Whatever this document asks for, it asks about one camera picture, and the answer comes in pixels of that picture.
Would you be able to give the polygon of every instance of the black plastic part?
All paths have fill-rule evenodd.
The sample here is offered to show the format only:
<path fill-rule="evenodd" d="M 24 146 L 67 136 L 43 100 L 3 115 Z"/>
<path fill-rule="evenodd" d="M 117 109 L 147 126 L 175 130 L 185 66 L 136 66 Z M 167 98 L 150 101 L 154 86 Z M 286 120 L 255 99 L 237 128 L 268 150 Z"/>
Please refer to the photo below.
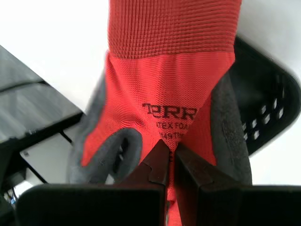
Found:
<path fill-rule="evenodd" d="M 236 61 L 229 74 L 252 154 L 298 117 L 301 88 L 289 72 L 240 38 L 234 50 Z"/>
<path fill-rule="evenodd" d="M 0 225 L 12 225 L 14 218 L 14 209 L 0 194 Z"/>
<path fill-rule="evenodd" d="M 301 225 L 301 187 L 242 185 L 183 145 L 175 188 L 185 226 Z"/>
<path fill-rule="evenodd" d="M 20 226 L 164 226 L 169 149 L 160 140 L 117 185 L 41 185 L 16 205 Z"/>
<path fill-rule="evenodd" d="M 36 143 L 59 133 L 60 131 L 77 124 L 82 117 L 82 113 L 75 114 L 67 119 L 57 122 L 47 128 L 28 134 L 20 139 L 10 139 L 0 144 L 0 191 L 7 191 L 16 186 L 20 181 L 10 180 L 25 168 L 32 167 L 20 156 L 20 152 Z M 46 181 L 34 169 L 33 173 L 44 183 Z"/>

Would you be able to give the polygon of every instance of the gray latex palm coating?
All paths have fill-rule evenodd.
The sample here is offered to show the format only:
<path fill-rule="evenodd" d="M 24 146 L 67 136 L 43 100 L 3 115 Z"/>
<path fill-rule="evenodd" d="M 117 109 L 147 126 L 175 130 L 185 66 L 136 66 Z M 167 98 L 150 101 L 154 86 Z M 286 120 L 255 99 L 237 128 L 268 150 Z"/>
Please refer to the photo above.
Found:
<path fill-rule="evenodd" d="M 118 172 L 114 174 L 114 180 L 116 182 L 123 180 L 139 164 L 142 136 L 137 130 L 126 128 L 120 129 L 108 137 L 92 157 L 90 163 L 85 167 L 81 166 L 84 143 L 87 136 L 96 128 L 101 117 L 105 105 L 105 93 L 105 80 L 103 79 L 96 88 L 88 114 L 80 122 L 80 131 L 69 157 L 67 169 L 69 183 L 105 183 L 108 174 L 112 173 L 116 157 L 119 154 L 119 147 L 124 139 L 127 139 L 128 147 Z"/>
<path fill-rule="evenodd" d="M 211 137 L 219 170 L 244 184 L 252 184 L 248 149 L 229 74 L 212 91 Z"/>

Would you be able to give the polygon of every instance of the red work glove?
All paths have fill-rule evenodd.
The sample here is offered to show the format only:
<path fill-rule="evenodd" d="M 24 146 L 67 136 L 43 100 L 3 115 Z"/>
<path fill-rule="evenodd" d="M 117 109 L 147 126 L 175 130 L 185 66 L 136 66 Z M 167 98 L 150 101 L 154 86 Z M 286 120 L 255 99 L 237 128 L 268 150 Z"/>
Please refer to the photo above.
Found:
<path fill-rule="evenodd" d="M 181 141 L 211 164 L 221 164 L 224 172 L 250 183 L 229 78 L 220 81 L 215 100 L 212 93 L 234 62 L 240 3 L 110 1 L 105 82 L 95 94 L 74 145 L 69 169 L 72 183 L 104 183 L 108 174 L 122 180 L 159 139 L 172 152 Z M 121 145 L 127 145 L 128 151 L 114 170 Z M 173 160 L 169 181 L 169 225 L 181 225 Z"/>

